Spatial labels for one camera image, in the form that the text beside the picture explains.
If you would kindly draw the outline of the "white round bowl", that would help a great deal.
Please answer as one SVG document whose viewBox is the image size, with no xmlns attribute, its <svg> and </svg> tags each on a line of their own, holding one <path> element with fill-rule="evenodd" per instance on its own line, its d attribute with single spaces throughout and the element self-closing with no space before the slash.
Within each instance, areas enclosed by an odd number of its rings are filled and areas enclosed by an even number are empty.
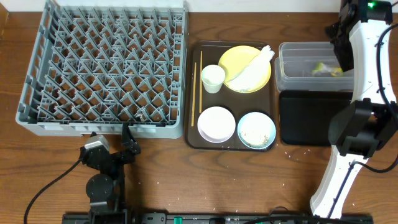
<svg viewBox="0 0 398 224">
<path fill-rule="evenodd" d="M 233 114 L 226 108 L 213 106 L 199 115 L 197 129 L 204 140 L 222 143 L 234 134 L 236 121 Z"/>
</svg>

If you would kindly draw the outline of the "white paper cup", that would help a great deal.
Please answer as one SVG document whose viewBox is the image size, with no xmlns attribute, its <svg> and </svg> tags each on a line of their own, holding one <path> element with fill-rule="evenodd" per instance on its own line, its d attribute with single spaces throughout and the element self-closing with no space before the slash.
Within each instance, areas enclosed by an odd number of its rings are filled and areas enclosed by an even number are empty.
<svg viewBox="0 0 398 224">
<path fill-rule="evenodd" d="M 219 92 L 225 80 L 226 74 L 218 65 L 208 65 L 201 72 L 201 80 L 208 93 Z"/>
</svg>

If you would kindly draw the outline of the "light blue round bowl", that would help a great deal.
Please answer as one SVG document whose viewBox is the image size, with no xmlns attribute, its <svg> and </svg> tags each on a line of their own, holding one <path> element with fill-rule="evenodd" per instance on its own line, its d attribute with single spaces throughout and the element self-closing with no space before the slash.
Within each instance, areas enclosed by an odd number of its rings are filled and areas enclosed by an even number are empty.
<svg viewBox="0 0 398 224">
<path fill-rule="evenodd" d="M 270 116 L 261 112 L 250 112 L 239 120 L 237 134 L 248 148 L 267 151 L 272 147 L 277 131 Z"/>
</svg>

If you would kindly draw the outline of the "green snack wrapper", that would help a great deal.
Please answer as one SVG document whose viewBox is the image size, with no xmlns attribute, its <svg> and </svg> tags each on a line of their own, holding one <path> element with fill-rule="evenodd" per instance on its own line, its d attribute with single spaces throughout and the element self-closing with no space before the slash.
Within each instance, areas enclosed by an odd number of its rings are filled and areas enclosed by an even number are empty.
<svg viewBox="0 0 398 224">
<path fill-rule="evenodd" d="M 312 70 L 313 77 L 342 77 L 343 71 L 339 66 L 318 62 Z"/>
</svg>

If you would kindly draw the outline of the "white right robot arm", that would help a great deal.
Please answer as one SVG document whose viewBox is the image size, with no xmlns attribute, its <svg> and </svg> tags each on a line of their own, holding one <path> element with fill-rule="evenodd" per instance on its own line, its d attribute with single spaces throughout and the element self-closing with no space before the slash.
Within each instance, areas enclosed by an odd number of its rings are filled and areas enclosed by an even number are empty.
<svg viewBox="0 0 398 224">
<path fill-rule="evenodd" d="M 325 32 L 344 72 L 354 75 L 351 103 L 331 120 L 328 139 L 331 156 L 321 184 L 310 199 L 316 217 L 339 219 L 349 190 L 367 165 L 397 132 L 397 98 L 391 84 L 389 35 L 397 27 L 389 1 L 342 1 L 338 22 Z"/>
</svg>

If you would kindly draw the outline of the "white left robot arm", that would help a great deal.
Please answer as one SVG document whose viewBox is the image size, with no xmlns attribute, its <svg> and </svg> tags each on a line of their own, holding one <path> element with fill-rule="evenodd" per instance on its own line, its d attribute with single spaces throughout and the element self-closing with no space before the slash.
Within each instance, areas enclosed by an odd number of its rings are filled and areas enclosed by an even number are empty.
<svg viewBox="0 0 398 224">
<path fill-rule="evenodd" d="M 141 148 L 126 123 L 122 126 L 121 144 L 122 151 L 110 153 L 108 140 L 93 132 L 80 148 L 81 163 L 99 171 L 86 184 L 90 223 L 130 223 L 125 202 L 124 166 L 135 161 Z"/>
</svg>

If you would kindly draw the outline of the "black food waste tray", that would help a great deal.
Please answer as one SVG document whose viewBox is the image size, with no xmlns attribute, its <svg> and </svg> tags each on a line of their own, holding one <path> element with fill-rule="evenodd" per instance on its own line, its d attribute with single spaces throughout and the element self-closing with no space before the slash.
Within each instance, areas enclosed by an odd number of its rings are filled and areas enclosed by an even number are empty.
<svg viewBox="0 0 398 224">
<path fill-rule="evenodd" d="M 331 119 L 351 102 L 351 92 L 284 90 L 279 94 L 280 138 L 284 144 L 329 146 Z"/>
</svg>

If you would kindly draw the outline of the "clear plastic waste bin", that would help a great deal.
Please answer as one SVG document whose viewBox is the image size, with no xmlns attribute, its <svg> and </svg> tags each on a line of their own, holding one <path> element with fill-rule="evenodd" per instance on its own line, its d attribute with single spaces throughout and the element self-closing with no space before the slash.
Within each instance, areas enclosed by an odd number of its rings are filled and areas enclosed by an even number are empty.
<svg viewBox="0 0 398 224">
<path fill-rule="evenodd" d="M 329 42 L 284 42 L 275 59 L 275 79 L 279 92 L 284 90 L 353 91 L 353 72 L 342 77 L 313 77 L 318 62 L 339 66 Z"/>
</svg>

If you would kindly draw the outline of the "grey plastic dish rack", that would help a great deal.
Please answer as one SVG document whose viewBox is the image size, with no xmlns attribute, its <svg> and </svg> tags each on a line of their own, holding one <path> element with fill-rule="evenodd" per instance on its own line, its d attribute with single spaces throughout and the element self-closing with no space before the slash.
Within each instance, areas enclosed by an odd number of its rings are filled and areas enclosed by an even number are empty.
<svg viewBox="0 0 398 224">
<path fill-rule="evenodd" d="M 39 136 L 183 133 L 185 1 L 46 1 L 16 122 Z"/>
</svg>

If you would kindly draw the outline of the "left wooden chopstick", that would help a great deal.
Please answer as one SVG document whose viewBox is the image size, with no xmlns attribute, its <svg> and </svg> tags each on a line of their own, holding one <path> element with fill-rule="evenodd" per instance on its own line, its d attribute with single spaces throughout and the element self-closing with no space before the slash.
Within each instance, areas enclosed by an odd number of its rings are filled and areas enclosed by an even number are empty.
<svg viewBox="0 0 398 224">
<path fill-rule="evenodd" d="M 197 83 L 197 63 L 194 63 L 193 70 L 193 86 L 192 86 L 192 115 L 191 115 L 191 127 L 195 125 L 195 103 L 196 103 L 196 83 Z"/>
</svg>

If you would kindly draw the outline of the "dark brown serving tray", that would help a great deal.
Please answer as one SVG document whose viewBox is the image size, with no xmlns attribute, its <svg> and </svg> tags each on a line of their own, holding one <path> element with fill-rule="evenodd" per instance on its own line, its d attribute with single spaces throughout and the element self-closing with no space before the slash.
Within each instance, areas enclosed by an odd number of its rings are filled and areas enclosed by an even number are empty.
<svg viewBox="0 0 398 224">
<path fill-rule="evenodd" d="M 189 71 L 186 72 L 188 83 L 185 90 L 185 117 L 183 124 L 183 138 L 188 146 L 194 149 L 219 150 L 219 151 L 251 151 L 238 138 L 237 131 L 225 142 L 211 143 L 204 140 L 197 129 L 199 117 L 199 87 L 200 87 L 200 51 L 203 52 L 203 67 L 217 64 L 220 57 L 230 48 L 248 45 L 258 50 L 265 46 L 262 42 L 227 42 L 227 41 L 199 41 L 190 53 Z M 191 127 L 192 115 L 192 86 L 194 63 L 197 63 L 197 83 L 196 83 L 196 103 L 195 103 L 195 125 Z M 220 106 L 229 110 L 235 121 L 239 120 L 250 112 L 265 113 L 275 119 L 274 116 L 274 83 L 272 80 L 253 93 L 238 93 L 222 86 L 221 90 L 215 94 L 207 93 L 203 89 L 202 109 L 205 110 L 212 106 Z"/>
</svg>

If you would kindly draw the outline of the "brown cardboard box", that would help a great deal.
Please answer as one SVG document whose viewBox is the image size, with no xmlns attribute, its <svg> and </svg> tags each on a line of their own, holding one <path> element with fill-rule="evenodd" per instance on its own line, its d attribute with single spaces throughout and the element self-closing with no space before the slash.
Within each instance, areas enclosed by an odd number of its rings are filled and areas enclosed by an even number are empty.
<svg viewBox="0 0 398 224">
<path fill-rule="evenodd" d="M 9 18 L 9 11 L 0 4 L 0 38 L 3 38 L 4 29 Z"/>
</svg>

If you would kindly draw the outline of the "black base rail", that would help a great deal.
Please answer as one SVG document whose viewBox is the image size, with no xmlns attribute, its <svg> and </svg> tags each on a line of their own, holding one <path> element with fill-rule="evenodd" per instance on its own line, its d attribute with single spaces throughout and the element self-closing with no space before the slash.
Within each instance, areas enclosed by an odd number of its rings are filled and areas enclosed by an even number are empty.
<svg viewBox="0 0 398 224">
<path fill-rule="evenodd" d="M 254 221 L 258 224 L 300 224 L 314 223 L 312 220 L 288 219 L 288 214 L 276 213 L 271 216 L 215 216 L 215 215 L 166 215 L 164 213 L 146 213 L 143 216 L 130 217 L 117 214 L 94 216 L 83 214 L 65 214 L 62 224 L 90 223 L 129 223 L 129 224 L 245 224 Z"/>
</svg>

